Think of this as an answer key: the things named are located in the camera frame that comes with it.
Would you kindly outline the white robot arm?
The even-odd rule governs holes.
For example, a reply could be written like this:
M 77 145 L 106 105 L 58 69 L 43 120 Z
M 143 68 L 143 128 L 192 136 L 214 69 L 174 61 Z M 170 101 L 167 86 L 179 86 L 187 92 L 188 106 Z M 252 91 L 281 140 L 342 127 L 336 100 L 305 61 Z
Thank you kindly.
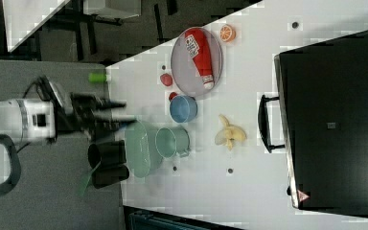
M 106 119 L 95 113 L 123 108 L 124 103 L 87 94 L 48 96 L 44 99 L 0 101 L 0 197 L 18 184 L 21 163 L 18 153 L 31 144 L 54 142 L 59 135 L 83 132 L 92 141 L 101 132 L 127 127 L 132 119 Z

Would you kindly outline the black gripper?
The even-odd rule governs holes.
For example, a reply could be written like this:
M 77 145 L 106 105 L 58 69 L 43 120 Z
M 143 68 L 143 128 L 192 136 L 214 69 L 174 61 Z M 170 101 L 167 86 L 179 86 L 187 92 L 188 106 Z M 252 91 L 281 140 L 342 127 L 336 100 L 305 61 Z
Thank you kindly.
M 106 100 L 95 95 L 71 93 L 64 99 L 55 99 L 56 132 L 66 135 L 80 132 L 88 140 L 96 140 L 104 124 L 129 125 L 137 120 L 128 118 L 105 118 L 94 114 L 95 111 L 112 108 L 124 108 L 126 103 Z

